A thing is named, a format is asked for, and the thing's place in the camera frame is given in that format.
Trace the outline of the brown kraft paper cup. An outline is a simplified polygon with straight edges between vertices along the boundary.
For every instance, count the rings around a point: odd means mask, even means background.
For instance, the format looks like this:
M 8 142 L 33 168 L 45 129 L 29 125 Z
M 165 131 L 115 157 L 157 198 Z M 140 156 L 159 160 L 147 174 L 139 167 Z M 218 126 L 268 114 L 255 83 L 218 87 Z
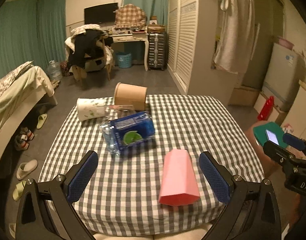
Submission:
M 132 105 L 136 111 L 146 108 L 147 87 L 119 82 L 114 90 L 115 105 Z

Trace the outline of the hanging white towel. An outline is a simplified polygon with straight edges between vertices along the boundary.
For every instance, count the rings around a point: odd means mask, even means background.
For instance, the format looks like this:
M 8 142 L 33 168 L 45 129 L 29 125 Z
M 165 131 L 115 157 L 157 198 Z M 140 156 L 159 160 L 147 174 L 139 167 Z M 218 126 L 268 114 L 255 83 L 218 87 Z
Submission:
M 228 72 L 244 74 L 251 59 L 254 41 L 253 0 L 225 2 L 227 6 L 214 63 Z

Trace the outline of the grey checkered tablecloth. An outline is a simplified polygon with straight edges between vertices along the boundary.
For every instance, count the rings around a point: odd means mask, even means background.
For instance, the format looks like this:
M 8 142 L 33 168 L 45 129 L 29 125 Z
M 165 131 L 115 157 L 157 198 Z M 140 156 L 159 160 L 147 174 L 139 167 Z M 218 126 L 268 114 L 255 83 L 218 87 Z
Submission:
M 109 152 L 101 119 L 80 121 L 73 108 L 58 132 L 39 175 L 40 181 L 65 174 L 84 154 L 95 151 L 98 166 L 74 208 L 89 230 L 105 235 L 138 237 L 178 233 L 205 224 L 223 205 L 199 168 L 199 155 L 210 152 L 231 174 L 247 181 L 264 178 L 260 161 L 225 106 L 211 96 L 149 95 L 147 111 L 155 135 L 124 154 Z M 200 191 L 191 205 L 172 207 L 158 201 L 164 156 L 188 151 Z

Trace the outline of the white floral paper cup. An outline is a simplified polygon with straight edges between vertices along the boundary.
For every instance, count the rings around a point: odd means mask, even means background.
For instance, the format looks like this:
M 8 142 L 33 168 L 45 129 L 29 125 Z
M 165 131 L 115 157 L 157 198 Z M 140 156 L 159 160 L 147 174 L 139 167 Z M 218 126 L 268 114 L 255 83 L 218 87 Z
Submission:
M 80 121 L 101 118 L 109 113 L 109 105 L 105 99 L 78 98 L 76 103 L 77 116 Z

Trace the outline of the green slipper by bed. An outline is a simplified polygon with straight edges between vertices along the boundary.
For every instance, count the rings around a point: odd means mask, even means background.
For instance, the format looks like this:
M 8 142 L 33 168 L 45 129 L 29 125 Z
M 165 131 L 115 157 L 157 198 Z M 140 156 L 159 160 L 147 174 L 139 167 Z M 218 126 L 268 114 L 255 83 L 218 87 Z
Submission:
M 45 124 L 47 118 L 48 118 L 48 115 L 46 113 L 39 115 L 36 128 L 41 129 L 43 125 Z

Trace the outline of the plaid cloth cover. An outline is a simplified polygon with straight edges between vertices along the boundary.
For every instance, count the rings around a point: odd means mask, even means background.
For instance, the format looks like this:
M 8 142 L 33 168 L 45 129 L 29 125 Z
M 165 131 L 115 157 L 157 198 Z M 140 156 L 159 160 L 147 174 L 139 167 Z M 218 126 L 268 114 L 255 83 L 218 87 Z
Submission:
M 142 28 L 146 26 L 146 13 L 140 7 L 127 4 L 119 8 L 115 15 L 115 27 L 123 28 Z

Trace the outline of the black monitor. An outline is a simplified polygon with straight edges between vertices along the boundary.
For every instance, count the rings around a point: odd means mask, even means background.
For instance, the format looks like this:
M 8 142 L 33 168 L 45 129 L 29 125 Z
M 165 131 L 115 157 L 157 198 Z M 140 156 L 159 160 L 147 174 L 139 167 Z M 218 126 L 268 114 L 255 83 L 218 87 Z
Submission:
M 118 3 L 107 3 L 84 8 L 85 24 L 112 23 L 115 21 L 116 11 L 119 9 Z

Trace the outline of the sneakers under bed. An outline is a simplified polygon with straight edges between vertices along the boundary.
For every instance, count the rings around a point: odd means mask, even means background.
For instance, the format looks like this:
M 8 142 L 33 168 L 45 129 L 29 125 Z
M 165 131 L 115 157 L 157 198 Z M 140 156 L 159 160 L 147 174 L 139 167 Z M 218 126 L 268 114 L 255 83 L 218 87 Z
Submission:
M 25 151 L 29 148 L 29 142 L 34 139 L 35 135 L 27 128 L 22 127 L 18 135 L 15 136 L 14 146 L 17 151 Z

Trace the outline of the wooden chair with clothes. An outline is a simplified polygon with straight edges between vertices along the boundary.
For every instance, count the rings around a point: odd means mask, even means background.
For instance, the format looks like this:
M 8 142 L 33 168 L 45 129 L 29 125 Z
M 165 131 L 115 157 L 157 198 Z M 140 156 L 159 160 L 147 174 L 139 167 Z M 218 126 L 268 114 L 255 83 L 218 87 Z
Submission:
M 76 81 L 87 77 L 86 63 L 93 61 L 103 66 L 110 80 L 110 72 L 114 67 L 113 38 L 101 29 L 98 24 L 84 24 L 70 31 L 64 42 L 68 53 L 67 70 L 73 73 Z

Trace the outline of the red bottle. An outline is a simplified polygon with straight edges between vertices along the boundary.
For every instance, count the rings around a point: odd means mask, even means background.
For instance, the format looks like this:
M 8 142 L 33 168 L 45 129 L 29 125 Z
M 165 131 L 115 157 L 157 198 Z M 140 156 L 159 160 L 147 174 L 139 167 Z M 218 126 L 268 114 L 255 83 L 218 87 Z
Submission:
M 274 96 L 270 96 L 263 105 L 260 113 L 257 116 L 259 121 L 266 121 L 269 118 L 269 115 L 274 106 Z

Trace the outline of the white desk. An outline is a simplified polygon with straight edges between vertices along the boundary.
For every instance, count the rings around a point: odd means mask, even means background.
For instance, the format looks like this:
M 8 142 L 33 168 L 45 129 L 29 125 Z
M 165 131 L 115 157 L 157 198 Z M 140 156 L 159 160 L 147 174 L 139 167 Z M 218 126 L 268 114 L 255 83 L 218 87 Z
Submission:
M 141 31 L 135 31 L 129 34 L 112 34 L 114 43 L 121 42 L 143 42 L 145 45 L 144 51 L 144 68 L 145 71 L 148 72 L 150 68 L 148 67 L 147 59 L 148 59 L 148 51 L 149 51 L 149 40 L 148 40 L 148 32 L 147 29 Z

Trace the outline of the pink hexagonal cup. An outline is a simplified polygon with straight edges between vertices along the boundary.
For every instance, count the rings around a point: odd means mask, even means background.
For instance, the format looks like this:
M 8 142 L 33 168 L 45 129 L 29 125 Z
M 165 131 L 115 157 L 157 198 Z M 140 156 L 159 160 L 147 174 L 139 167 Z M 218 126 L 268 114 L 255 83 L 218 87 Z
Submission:
M 165 155 L 159 202 L 184 206 L 200 198 L 191 157 L 186 150 L 173 149 Z

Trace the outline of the teal left curtain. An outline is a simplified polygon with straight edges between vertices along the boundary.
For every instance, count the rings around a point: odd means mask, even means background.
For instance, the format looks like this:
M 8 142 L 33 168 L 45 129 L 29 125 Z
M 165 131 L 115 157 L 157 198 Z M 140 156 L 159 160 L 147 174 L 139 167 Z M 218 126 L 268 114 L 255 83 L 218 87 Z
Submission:
M 0 79 L 31 61 L 65 60 L 65 0 L 15 0 L 0 7 Z

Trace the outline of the teal pad on stool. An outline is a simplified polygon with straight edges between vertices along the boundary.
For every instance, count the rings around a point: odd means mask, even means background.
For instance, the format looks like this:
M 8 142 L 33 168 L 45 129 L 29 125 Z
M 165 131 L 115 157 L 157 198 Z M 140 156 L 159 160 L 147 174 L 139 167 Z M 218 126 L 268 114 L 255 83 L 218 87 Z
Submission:
M 265 134 L 266 129 L 276 134 L 280 147 L 287 148 L 288 145 L 283 141 L 284 131 L 275 122 L 267 122 L 253 128 L 253 134 L 260 146 L 264 146 L 265 142 L 268 141 Z

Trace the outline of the blue labelled plastic cup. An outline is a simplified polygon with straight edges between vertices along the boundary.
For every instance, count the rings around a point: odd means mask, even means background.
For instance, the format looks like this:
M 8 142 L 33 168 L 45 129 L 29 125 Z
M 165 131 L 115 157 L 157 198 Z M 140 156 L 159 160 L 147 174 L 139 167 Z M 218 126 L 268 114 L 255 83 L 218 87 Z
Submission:
M 100 129 L 112 154 L 121 154 L 134 145 L 152 139 L 155 135 L 152 117 L 147 112 L 105 121 L 100 125 Z

